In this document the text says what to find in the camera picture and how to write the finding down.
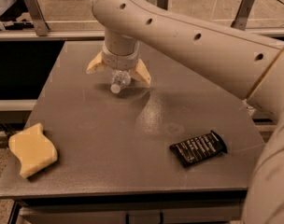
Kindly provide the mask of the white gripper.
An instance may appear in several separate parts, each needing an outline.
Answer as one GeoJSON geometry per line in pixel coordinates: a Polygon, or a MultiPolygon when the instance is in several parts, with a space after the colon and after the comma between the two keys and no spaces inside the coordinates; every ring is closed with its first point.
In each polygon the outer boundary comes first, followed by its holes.
{"type": "Polygon", "coordinates": [[[88,75],[103,72],[107,66],[114,70],[130,70],[130,77],[136,81],[142,82],[149,87],[151,83],[150,73],[144,62],[139,59],[139,43],[134,44],[134,50],[129,55],[114,54],[103,45],[102,52],[99,52],[88,64],[86,73],[88,75]]]}

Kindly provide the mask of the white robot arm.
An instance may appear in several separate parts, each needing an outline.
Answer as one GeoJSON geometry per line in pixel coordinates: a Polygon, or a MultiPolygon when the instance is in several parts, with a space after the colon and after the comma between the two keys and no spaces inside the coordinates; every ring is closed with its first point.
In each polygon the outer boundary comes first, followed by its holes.
{"type": "Polygon", "coordinates": [[[276,123],[248,188],[242,224],[284,224],[284,42],[163,10],[156,0],[91,0],[105,27],[88,73],[125,70],[144,83],[144,42],[261,110],[276,123]]]}

